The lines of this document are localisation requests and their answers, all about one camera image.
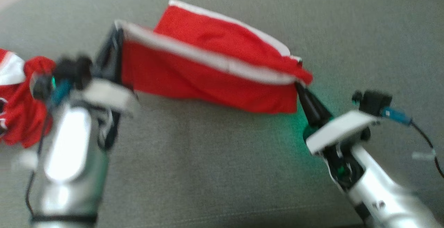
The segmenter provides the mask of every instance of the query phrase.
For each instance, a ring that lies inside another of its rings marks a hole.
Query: black cable
[[[39,141],[39,146],[37,147],[37,161],[40,158],[40,153],[42,152],[42,148],[43,148],[43,138],[45,136],[45,130],[46,130],[46,126],[48,125],[49,119],[51,118],[51,114],[48,112],[46,113],[46,117],[45,120],[43,121],[43,128],[42,128],[42,132],[40,134],[40,141]],[[29,176],[29,182],[26,188],[26,195],[25,195],[25,202],[26,202],[26,207],[28,208],[29,212],[31,213],[31,216],[34,217],[34,211],[32,210],[31,207],[31,203],[29,203],[29,194],[31,192],[31,187],[32,184],[34,183],[34,178],[35,178],[35,170],[32,171],[31,175]]]
[[[420,135],[425,139],[425,141],[427,141],[427,144],[430,147],[430,149],[432,149],[434,151],[435,148],[433,147],[432,142],[430,141],[428,136],[413,121],[410,123],[410,125],[413,128],[415,128],[418,131],[418,133],[420,133]],[[442,171],[441,167],[439,166],[438,158],[436,156],[435,156],[435,166],[436,166],[436,169],[438,170],[439,174],[441,175],[441,177],[444,178],[444,172]]]

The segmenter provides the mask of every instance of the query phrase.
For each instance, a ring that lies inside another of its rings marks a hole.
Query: black band
[[[359,205],[355,206],[355,211],[362,221],[365,221],[370,216],[370,212],[364,203],[360,203]]]
[[[54,215],[54,216],[40,216],[32,217],[31,222],[76,222],[76,223],[95,223],[97,222],[97,214],[95,215]]]

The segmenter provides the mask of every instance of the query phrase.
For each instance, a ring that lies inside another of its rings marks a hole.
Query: stitching
[[[193,219],[184,219],[184,220],[178,220],[178,221],[173,221],[173,222],[162,222],[162,223],[152,223],[149,225],[127,226],[125,228],[148,228],[148,227],[165,227],[165,226],[176,227],[177,225],[180,225],[182,223],[205,223],[205,222],[210,221],[211,219],[220,218],[220,217],[232,217],[232,216],[240,216],[240,215],[247,215],[247,214],[252,214],[251,216],[258,216],[260,214],[270,213],[270,212],[285,212],[285,211],[301,209],[301,208],[318,208],[321,206],[331,206],[331,204],[322,204],[322,205],[318,205],[318,204],[314,205],[313,204],[313,205],[289,206],[289,207],[282,207],[282,208],[264,209],[264,210],[259,210],[259,211],[233,212],[233,213],[199,217],[199,218],[193,218]]]

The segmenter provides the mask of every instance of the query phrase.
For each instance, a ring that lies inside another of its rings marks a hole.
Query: red cloth
[[[273,37],[183,2],[170,1],[154,32],[131,24],[123,24],[123,28],[129,34],[123,46],[122,79],[138,91],[202,99],[250,112],[293,113],[297,100],[294,82],[310,84],[313,79]],[[172,48],[162,41],[172,43]],[[181,51],[189,47],[194,48],[195,56]],[[221,57],[219,63],[207,64],[213,54]],[[238,63],[218,68],[224,59]],[[243,65],[254,70],[253,78]],[[277,79],[262,81],[264,68]],[[279,79],[282,74],[294,80]]]
[[[34,57],[24,63],[14,53],[1,49],[0,60],[0,97],[4,99],[0,115],[3,130],[1,139],[8,145],[21,143],[28,148],[38,142],[46,117],[46,107],[41,101],[32,98],[29,82],[33,73],[51,73],[55,63],[43,56]],[[22,76],[23,79],[17,83],[11,76],[15,79]],[[49,121],[46,126],[45,134],[51,130],[51,123]]]

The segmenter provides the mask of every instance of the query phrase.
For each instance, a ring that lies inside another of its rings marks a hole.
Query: gray fabric surface
[[[240,19],[288,45],[315,76],[334,114],[356,89],[381,89],[414,115],[443,161],[444,0],[183,0]],[[0,13],[0,47],[27,59],[94,55],[114,19],[154,27],[168,0],[24,0]],[[255,115],[198,101],[141,95],[110,153],[98,227],[334,227],[360,223],[310,157],[302,112]],[[443,181],[412,130],[373,128],[366,148],[408,178],[438,218]],[[20,147],[0,147],[0,227],[25,227],[28,173],[11,171]]]

